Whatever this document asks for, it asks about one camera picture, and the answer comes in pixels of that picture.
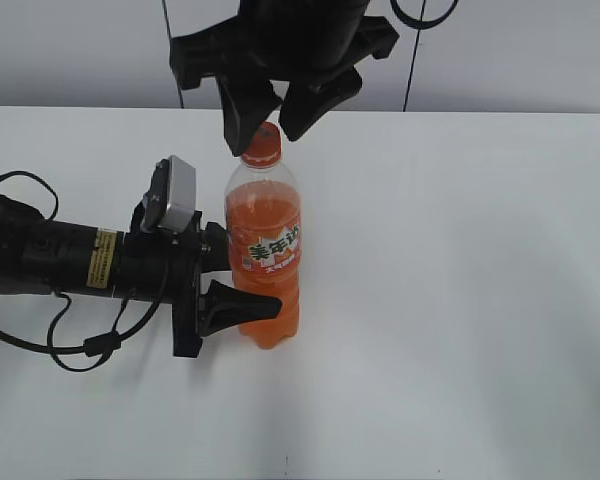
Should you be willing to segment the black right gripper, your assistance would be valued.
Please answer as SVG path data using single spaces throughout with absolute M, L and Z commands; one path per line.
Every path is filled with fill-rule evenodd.
M 386 18 L 367 16 L 368 5 L 241 1 L 233 17 L 173 38 L 169 66 L 184 90 L 217 77 L 224 138 L 233 156 L 248 149 L 261 124 L 282 103 L 269 80 L 311 86 L 327 82 L 318 91 L 289 85 L 279 124 L 295 142 L 326 113 L 359 93 L 362 77 L 350 67 L 368 56 L 385 59 L 393 50 L 397 31 Z M 235 73 L 255 77 L 229 76 Z

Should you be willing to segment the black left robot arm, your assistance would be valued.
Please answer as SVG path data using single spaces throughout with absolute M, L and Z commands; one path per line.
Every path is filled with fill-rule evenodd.
M 48 220 L 35 208 L 0 194 L 0 295 L 77 294 L 127 298 L 172 308 L 173 354 L 195 358 L 205 337 L 278 315 L 276 297 L 247 293 L 204 273 L 230 268 L 227 233 L 202 227 L 195 212 L 174 233 L 140 228 L 137 206 L 129 232 Z

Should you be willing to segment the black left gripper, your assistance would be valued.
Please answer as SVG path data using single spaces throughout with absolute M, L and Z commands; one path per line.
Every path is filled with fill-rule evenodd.
M 230 270 L 228 233 L 220 224 L 208 222 L 203 233 L 202 213 L 196 211 L 181 233 L 159 227 L 146 232 L 141 229 L 145 217 L 146 208 L 137 205 L 123 239 L 114 293 L 150 306 L 140 320 L 119 334 L 122 342 L 139 333 L 163 304 L 171 306 L 173 355 L 181 358 L 198 357 L 202 338 L 277 317 L 282 309 L 279 298 L 237 290 L 218 281 L 212 281 L 200 297 L 201 267 L 203 273 Z

